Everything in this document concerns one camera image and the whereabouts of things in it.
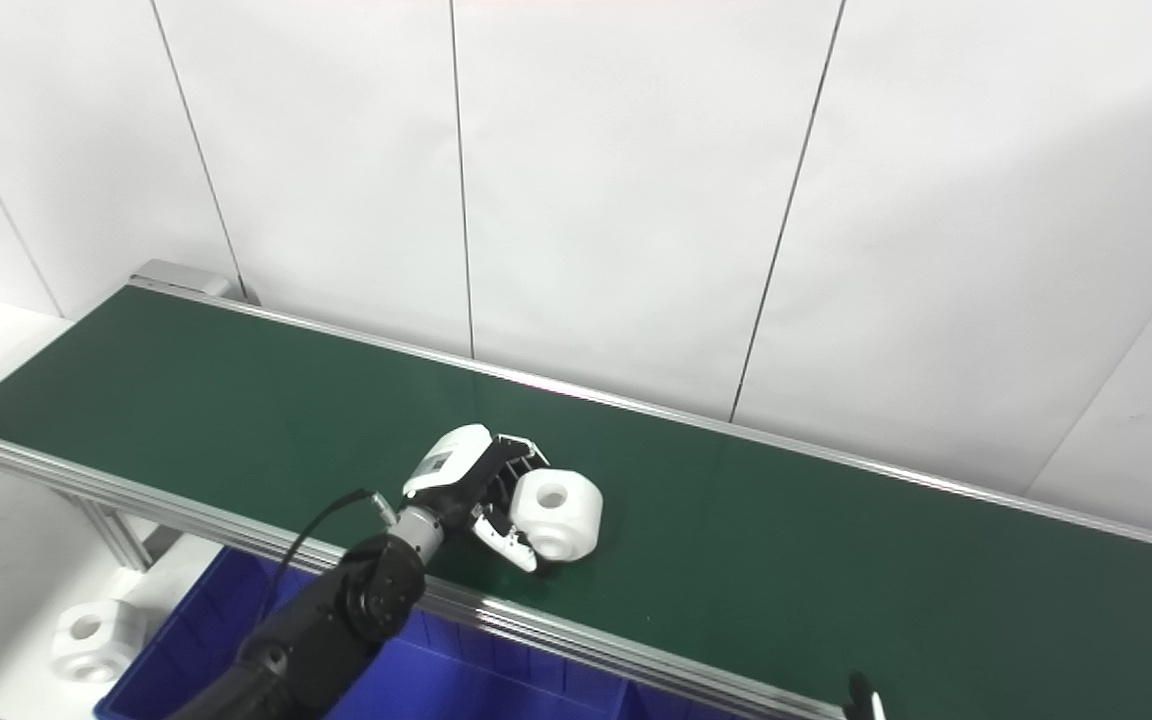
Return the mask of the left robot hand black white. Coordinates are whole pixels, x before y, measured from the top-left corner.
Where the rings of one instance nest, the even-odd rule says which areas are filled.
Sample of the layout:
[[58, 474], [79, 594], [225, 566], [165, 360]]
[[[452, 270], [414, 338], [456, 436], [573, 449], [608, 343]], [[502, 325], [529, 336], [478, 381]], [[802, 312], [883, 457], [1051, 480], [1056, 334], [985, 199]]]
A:
[[445, 541], [472, 536], [522, 571], [548, 569], [509, 509], [530, 471], [550, 461], [530, 439], [494, 434], [483, 424], [445, 433], [402, 487], [396, 523], [388, 529], [430, 564]]

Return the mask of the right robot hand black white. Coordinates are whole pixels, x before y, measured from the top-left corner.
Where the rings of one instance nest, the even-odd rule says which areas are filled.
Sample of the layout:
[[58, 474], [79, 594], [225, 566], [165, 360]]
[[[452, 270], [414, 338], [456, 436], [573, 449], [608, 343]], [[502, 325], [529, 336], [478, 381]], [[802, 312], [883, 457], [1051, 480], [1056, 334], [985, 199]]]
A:
[[861, 670], [854, 670], [847, 679], [847, 697], [844, 706], [847, 720], [886, 720], [886, 710], [881, 694], [878, 694], [872, 680]]

